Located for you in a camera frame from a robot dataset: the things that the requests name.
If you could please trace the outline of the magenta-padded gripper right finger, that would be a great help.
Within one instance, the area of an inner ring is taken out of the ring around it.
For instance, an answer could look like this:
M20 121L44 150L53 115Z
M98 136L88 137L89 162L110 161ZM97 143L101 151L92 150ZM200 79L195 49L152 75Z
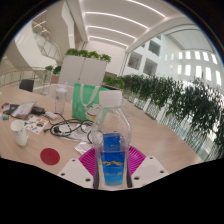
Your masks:
M154 156L146 156L135 147L129 149L127 184L140 188L168 175L166 169Z

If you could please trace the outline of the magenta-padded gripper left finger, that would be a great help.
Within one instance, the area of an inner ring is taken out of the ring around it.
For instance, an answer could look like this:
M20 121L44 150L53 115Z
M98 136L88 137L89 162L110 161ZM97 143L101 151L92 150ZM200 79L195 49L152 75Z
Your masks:
M58 176L81 187L93 188L95 174L95 150L91 148L79 159L70 159L63 169L58 173Z

